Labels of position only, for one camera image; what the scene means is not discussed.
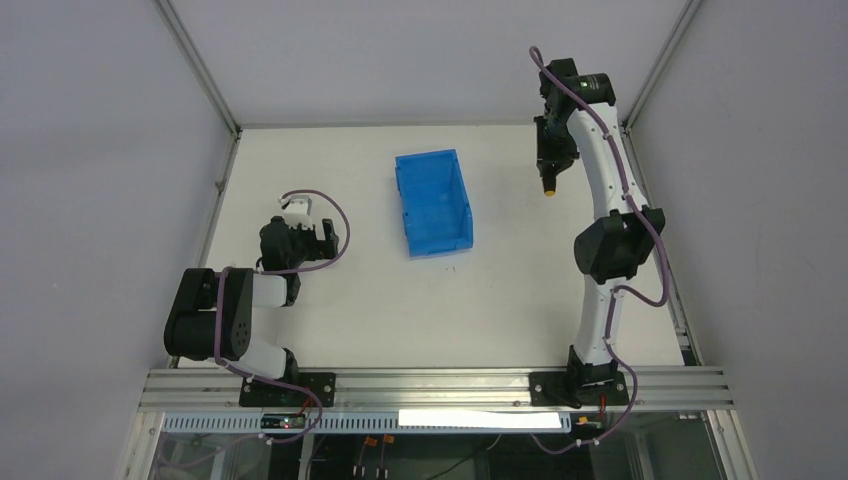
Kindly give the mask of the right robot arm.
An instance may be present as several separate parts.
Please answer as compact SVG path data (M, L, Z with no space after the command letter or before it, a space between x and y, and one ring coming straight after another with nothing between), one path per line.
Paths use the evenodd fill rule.
M551 196L559 174L581 162L593 205L593 222L574 241L574 257L585 288L577 336L561 373L533 373L536 405L580 408L627 402L615 343L623 297L654 252L665 226L662 209L650 206L635 182L618 130L616 96L603 73L579 74L571 58L539 66L542 115L535 117L536 167Z

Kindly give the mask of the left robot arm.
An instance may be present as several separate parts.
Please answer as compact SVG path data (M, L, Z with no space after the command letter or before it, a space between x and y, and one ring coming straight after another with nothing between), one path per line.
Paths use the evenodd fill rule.
M291 307L301 288L300 269L307 262L334 260L339 237L333 221L294 225L273 217L259 231L259 271L231 267L184 271L163 333L168 354L230 366L247 377L299 382L291 350L253 336L253 312Z

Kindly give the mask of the black orange screwdriver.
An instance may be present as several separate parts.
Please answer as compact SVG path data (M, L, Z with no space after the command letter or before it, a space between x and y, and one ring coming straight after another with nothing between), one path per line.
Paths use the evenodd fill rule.
M548 197L554 196L557 189L556 175L544 175L541 180L544 194Z

